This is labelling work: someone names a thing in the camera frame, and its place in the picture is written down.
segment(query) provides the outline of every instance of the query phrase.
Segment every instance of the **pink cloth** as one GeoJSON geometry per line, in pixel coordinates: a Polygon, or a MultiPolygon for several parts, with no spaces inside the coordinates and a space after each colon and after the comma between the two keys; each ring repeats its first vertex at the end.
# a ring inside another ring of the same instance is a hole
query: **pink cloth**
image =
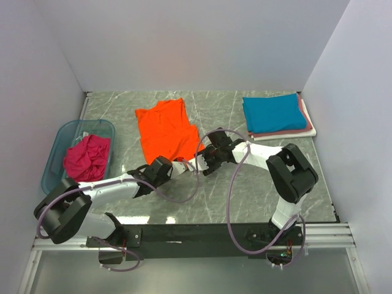
{"type": "Polygon", "coordinates": [[[109,156],[110,138],[88,135],[67,150],[64,168],[76,182],[100,181],[104,178],[109,156]]]}

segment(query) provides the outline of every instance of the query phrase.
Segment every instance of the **pink folded cloth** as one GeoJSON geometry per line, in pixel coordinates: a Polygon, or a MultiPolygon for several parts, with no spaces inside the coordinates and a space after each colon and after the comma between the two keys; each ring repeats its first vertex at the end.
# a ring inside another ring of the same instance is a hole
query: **pink folded cloth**
{"type": "Polygon", "coordinates": [[[253,136],[254,138],[260,138],[260,137],[267,137],[267,136],[272,136],[272,135],[299,134],[299,133],[307,132],[307,131],[313,129],[312,124],[309,121],[309,118],[307,117],[307,115],[304,112],[303,104],[302,104],[302,98],[301,98],[301,96],[299,94],[297,94],[297,98],[298,98],[298,106],[300,108],[300,112],[302,113],[302,115],[306,119],[306,127],[304,129],[302,129],[302,130],[280,130],[278,132],[259,133],[259,134],[248,132],[248,135],[249,136],[253,136]]]}

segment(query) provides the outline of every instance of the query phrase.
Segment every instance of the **black metal base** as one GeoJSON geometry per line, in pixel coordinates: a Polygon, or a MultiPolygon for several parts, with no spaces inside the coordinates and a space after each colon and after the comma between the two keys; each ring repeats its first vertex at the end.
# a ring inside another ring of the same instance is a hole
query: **black metal base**
{"type": "MultiPolygon", "coordinates": [[[[245,256],[233,243],[226,224],[203,225],[123,225],[127,232],[127,248],[145,258],[185,257],[235,257],[245,256]]],[[[234,235],[243,248],[256,251],[265,247],[275,236],[271,224],[232,224],[234,235]]],[[[291,239],[293,246],[303,241],[301,227],[292,227],[283,234],[276,246],[286,246],[291,239]]],[[[87,247],[104,247],[88,239],[87,247]]],[[[111,252],[108,263],[122,256],[122,252],[111,252]]],[[[265,253],[252,258],[265,258],[265,253]]]]}

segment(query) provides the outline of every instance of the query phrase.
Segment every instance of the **blue folded towel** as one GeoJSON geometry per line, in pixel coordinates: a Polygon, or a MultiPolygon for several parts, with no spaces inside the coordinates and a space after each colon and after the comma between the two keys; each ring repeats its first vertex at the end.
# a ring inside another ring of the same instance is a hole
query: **blue folded towel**
{"type": "Polygon", "coordinates": [[[306,128],[296,94],[271,98],[243,97],[243,108],[249,132],[272,133],[306,128]]]}

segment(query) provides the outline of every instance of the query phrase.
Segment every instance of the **folded cloth stack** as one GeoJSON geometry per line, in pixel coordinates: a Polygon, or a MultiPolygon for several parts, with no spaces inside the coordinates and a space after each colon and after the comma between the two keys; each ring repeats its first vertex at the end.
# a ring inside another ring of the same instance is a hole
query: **folded cloth stack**
{"type": "Polygon", "coordinates": [[[243,97],[249,136],[255,141],[313,137],[316,130],[298,94],[278,97],[243,97]]]}

